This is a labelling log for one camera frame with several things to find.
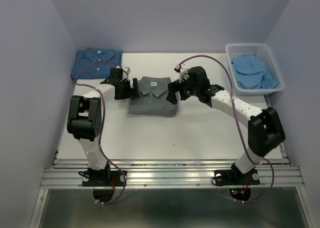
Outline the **grey long sleeve shirt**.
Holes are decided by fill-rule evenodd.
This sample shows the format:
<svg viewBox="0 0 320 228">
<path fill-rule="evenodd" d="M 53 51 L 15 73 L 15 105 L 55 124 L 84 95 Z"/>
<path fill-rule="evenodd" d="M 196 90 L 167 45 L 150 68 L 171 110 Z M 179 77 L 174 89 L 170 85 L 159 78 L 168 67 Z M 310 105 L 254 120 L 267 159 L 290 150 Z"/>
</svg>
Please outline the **grey long sleeve shirt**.
<svg viewBox="0 0 320 228">
<path fill-rule="evenodd" d="M 131 115 L 150 115 L 160 117 L 174 117 L 178 105 L 167 101 L 169 94 L 169 77 L 143 76 L 138 81 L 139 98 L 132 98 L 128 113 Z"/>
</svg>

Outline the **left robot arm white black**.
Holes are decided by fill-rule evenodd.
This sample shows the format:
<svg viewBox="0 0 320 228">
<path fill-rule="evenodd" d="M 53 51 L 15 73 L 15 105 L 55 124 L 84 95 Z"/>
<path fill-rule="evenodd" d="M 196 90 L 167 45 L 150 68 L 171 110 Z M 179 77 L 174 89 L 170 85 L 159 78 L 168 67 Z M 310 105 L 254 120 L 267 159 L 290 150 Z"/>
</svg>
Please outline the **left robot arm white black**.
<svg viewBox="0 0 320 228">
<path fill-rule="evenodd" d="M 67 116 L 67 131 L 81 145 L 88 165 L 78 174 L 84 187 L 125 187 L 127 172 L 116 167 L 102 150 L 106 102 L 139 98 L 138 80 L 130 80 L 129 67 L 113 67 L 109 77 L 85 95 L 73 95 Z"/>
</svg>

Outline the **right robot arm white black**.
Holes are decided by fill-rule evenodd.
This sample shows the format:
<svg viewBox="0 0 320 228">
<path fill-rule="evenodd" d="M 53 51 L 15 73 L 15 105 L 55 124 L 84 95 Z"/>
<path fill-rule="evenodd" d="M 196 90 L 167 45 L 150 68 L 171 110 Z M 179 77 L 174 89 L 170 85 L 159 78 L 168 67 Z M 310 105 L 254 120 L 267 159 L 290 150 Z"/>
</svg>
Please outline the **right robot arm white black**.
<svg viewBox="0 0 320 228">
<path fill-rule="evenodd" d="M 213 184 L 219 187 L 240 186 L 245 182 L 250 185 L 260 184 L 256 166 L 286 138 L 277 111 L 272 107 L 262 109 L 250 105 L 233 97 L 222 86 L 211 84 L 201 66 L 185 69 L 179 79 L 168 84 L 166 99 L 170 103 L 175 105 L 178 100 L 185 101 L 192 96 L 233 117 L 237 125 L 243 124 L 247 128 L 244 154 L 230 169 L 216 170 Z"/>
</svg>

